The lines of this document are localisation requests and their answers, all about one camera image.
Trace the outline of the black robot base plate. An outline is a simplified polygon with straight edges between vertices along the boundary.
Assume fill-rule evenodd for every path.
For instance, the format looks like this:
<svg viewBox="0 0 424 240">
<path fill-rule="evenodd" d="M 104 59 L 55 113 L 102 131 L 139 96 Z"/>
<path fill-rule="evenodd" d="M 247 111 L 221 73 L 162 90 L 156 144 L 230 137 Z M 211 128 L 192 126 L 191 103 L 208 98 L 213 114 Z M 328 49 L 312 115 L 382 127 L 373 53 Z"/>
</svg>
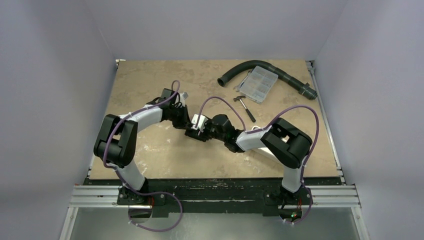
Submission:
<svg viewBox="0 0 424 240">
<path fill-rule="evenodd" d="M 317 199 L 312 189 L 337 189 L 342 185 L 338 177 L 308 177 L 306 187 L 298 193 L 283 193 L 281 178 L 163 178 L 148 180 L 148 192 L 141 196 L 123 187 L 118 179 L 94 180 L 86 178 L 84 186 L 94 190 L 99 199 L 111 197 L 115 206 L 147 208 L 155 218 L 166 218 L 170 213 L 205 214 L 261 214 L 264 217 L 283 217 L 296 220 L 302 211 Z"/>
</svg>

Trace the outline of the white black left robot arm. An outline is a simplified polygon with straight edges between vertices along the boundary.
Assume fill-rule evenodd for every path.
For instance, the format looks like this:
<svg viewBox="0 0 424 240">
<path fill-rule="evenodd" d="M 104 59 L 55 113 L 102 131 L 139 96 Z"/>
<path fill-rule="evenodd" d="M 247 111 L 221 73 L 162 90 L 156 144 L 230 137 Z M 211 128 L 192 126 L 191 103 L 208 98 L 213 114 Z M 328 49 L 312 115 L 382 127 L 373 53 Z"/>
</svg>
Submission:
<svg viewBox="0 0 424 240">
<path fill-rule="evenodd" d="M 93 154 L 102 160 L 105 168 L 114 170 L 123 186 L 130 190 L 130 199 L 138 205 L 148 201 L 149 184 L 134 161 L 137 135 L 162 121 L 171 121 L 177 129 L 189 127 L 187 97 L 186 92 L 165 88 L 161 96 L 142 108 L 122 115 L 108 114 L 103 119 Z"/>
</svg>

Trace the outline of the aluminium frame rail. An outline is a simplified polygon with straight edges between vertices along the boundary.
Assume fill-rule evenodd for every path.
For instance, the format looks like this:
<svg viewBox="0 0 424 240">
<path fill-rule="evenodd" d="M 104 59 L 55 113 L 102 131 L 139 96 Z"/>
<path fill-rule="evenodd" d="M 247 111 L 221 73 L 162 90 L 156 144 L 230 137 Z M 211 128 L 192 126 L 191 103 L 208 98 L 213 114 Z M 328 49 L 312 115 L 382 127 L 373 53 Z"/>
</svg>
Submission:
<svg viewBox="0 0 424 240">
<path fill-rule="evenodd" d="M 153 200 L 115 181 L 74 187 L 62 240 L 367 240 L 359 194 L 308 178 L 301 206 L 282 206 L 278 178 L 151 179 Z"/>
</svg>

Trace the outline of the silver open-end wrench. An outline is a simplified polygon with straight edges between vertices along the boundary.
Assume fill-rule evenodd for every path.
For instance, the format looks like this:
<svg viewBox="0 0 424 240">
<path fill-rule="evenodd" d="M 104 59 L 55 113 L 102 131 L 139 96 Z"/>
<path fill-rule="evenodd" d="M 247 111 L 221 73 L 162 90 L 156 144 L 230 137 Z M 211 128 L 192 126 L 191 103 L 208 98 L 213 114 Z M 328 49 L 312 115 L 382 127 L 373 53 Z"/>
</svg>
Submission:
<svg viewBox="0 0 424 240">
<path fill-rule="evenodd" d="M 233 87 L 233 89 L 236 91 L 236 92 L 239 92 L 240 91 L 240 89 L 241 89 L 241 87 L 243 86 L 243 84 L 245 83 L 245 81 L 247 80 L 247 78 L 249 77 L 249 73 L 246 75 L 246 77 L 238 84 L 238 85 L 236 85 L 235 87 Z"/>
</svg>

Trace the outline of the clear plastic compartment box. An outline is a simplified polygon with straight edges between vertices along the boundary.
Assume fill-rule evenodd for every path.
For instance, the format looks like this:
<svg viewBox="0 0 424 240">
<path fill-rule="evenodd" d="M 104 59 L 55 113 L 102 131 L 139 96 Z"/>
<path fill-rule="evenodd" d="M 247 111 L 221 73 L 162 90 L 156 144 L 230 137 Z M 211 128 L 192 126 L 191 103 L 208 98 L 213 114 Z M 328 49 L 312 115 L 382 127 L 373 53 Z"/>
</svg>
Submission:
<svg viewBox="0 0 424 240">
<path fill-rule="evenodd" d="M 263 67 L 256 66 L 249 73 L 249 77 L 240 88 L 239 92 L 253 102 L 262 104 L 277 80 L 277 74 Z"/>
</svg>

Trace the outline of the small black-handled hammer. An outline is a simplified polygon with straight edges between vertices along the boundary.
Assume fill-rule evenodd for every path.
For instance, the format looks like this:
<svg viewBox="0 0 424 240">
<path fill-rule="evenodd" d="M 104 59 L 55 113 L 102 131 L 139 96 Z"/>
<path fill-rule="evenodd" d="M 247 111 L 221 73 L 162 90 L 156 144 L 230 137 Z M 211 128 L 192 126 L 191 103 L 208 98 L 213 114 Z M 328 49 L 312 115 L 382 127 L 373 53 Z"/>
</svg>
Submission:
<svg viewBox="0 0 424 240">
<path fill-rule="evenodd" d="M 255 117 L 253 116 L 253 114 L 251 113 L 251 111 L 248 109 L 248 107 L 246 106 L 246 104 L 245 104 L 245 103 L 244 103 L 244 101 L 243 101 L 243 99 L 245 99 L 245 98 L 246 98 L 246 96 L 245 96 L 245 95 L 239 95 L 239 96 L 234 97 L 234 98 L 233 98 L 233 101 L 234 101 L 234 102 L 240 102 L 240 103 L 241 103 L 241 105 L 243 106 L 243 108 L 245 109 L 245 111 L 246 111 L 247 115 L 249 116 L 250 120 L 251 120 L 253 123 L 255 123 L 255 122 L 256 122 Z"/>
</svg>

